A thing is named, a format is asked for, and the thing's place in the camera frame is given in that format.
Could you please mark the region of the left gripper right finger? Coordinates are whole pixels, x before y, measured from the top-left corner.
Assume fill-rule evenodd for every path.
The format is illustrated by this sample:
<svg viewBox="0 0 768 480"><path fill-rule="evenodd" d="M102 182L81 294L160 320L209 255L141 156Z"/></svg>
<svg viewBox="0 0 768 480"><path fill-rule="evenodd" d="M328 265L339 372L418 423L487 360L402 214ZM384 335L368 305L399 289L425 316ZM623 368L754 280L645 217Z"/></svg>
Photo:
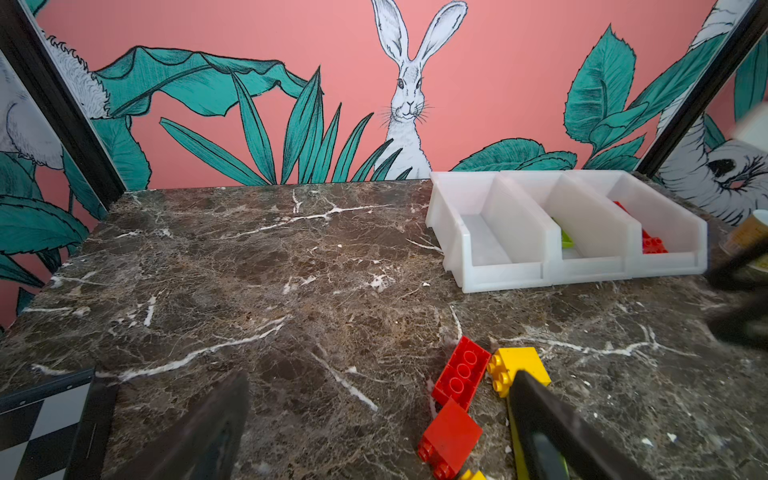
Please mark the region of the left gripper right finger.
<svg viewBox="0 0 768 480"><path fill-rule="evenodd" d="M567 467L582 479L651 477L528 372L516 372L507 400L530 479L565 479Z"/></svg>

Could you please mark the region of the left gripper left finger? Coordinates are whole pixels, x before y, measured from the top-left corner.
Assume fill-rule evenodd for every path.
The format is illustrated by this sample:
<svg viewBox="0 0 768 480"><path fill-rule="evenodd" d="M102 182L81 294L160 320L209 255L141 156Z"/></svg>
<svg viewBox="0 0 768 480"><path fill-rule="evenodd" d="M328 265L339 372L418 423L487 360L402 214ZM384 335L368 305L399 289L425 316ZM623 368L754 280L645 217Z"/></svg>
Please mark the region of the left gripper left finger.
<svg viewBox="0 0 768 480"><path fill-rule="evenodd" d="M120 467L114 479L229 479L249 411L249 383L237 371Z"/></svg>

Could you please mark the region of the red arch lego piece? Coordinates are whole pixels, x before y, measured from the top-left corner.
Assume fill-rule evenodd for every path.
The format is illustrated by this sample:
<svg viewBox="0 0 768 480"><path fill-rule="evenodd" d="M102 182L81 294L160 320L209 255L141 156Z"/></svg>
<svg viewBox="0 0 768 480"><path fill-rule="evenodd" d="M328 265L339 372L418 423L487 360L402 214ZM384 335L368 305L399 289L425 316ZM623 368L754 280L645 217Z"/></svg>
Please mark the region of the red arch lego piece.
<svg viewBox="0 0 768 480"><path fill-rule="evenodd" d="M646 255L666 254L668 252L662 239L650 235L644 228L642 228L642 249Z"/></svg>

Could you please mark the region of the white three-compartment bin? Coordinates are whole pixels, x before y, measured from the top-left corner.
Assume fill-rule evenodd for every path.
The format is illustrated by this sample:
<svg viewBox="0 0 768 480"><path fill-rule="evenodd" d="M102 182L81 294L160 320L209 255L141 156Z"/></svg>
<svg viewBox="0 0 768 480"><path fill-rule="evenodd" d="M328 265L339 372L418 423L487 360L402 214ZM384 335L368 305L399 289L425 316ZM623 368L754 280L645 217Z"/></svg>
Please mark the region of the white three-compartment bin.
<svg viewBox="0 0 768 480"><path fill-rule="evenodd" d="M706 222L615 170L435 172L426 224L465 293L703 273Z"/></svg>

